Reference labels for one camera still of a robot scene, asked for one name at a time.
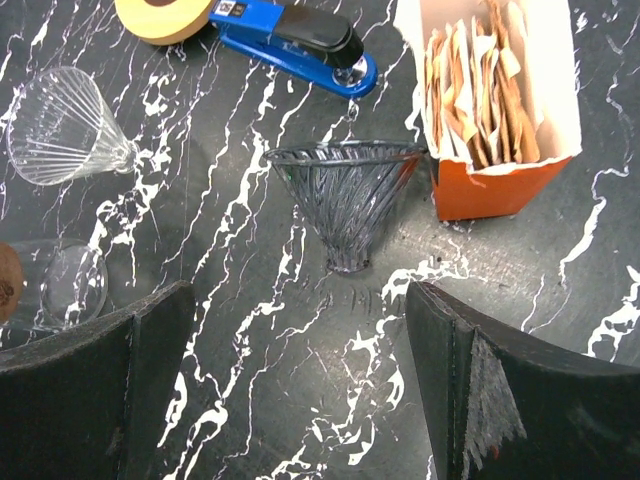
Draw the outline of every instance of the dark translucent funnel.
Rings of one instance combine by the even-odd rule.
[[[427,149],[413,143],[349,141],[266,152],[327,249],[338,273],[369,265],[371,243]]]

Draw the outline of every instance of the marble countertop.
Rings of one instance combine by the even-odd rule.
[[[355,23],[379,86],[356,102],[221,46],[156,48],[108,0],[0,1],[0,125],[36,73],[92,74],[142,149],[135,174],[27,184],[2,143],[3,241],[99,247],[105,311],[185,279],[197,292],[152,478],[434,478],[402,312],[411,280],[571,350],[640,365],[640,10],[570,0],[583,153],[520,214],[439,223],[426,170],[361,274],[320,241],[261,161],[319,140],[422,141],[395,0],[307,0]]]

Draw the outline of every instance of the cork stopper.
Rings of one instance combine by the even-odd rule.
[[[0,325],[9,320],[22,295],[24,275],[20,258],[6,243],[0,243]]]

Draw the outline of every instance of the funnel rim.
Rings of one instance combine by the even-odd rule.
[[[290,153],[296,150],[323,150],[323,149],[338,149],[344,147],[350,148],[376,148],[376,147],[396,147],[403,150],[407,150],[405,153],[396,153],[391,155],[384,155],[379,157],[364,157],[364,158],[290,158],[289,155],[285,157],[285,153]],[[319,167],[341,167],[341,166],[357,166],[357,165],[371,165],[371,164],[383,164],[383,163],[395,163],[406,162],[415,158],[416,155],[428,155],[429,149],[425,145],[420,145],[415,142],[394,141],[394,140],[346,140],[339,142],[310,142],[299,145],[293,145],[291,147],[274,148],[263,154],[263,158],[273,165],[283,166],[319,166]]]

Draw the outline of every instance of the box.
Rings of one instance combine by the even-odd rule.
[[[531,66],[528,68],[524,59],[518,58],[532,86],[530,92],[521,92],[522,98],[530,93],[544,117],[536,134],[541,161],[473,171],[460,158],[439,158],[435,147],[430,145],[432,183],[441,221],[518,213],[582,150],[567,0],[515,0],[515,3],[523,12],[529,39],[527,63]],[[444,30],[447,23],[453,25],[460,19],[469,25],[473,15],[487,21],[486,5],[479,0],[398,0],[394,27],[414,54],[425,129],[430,128],[424,88],[425,47],[431,31]]]

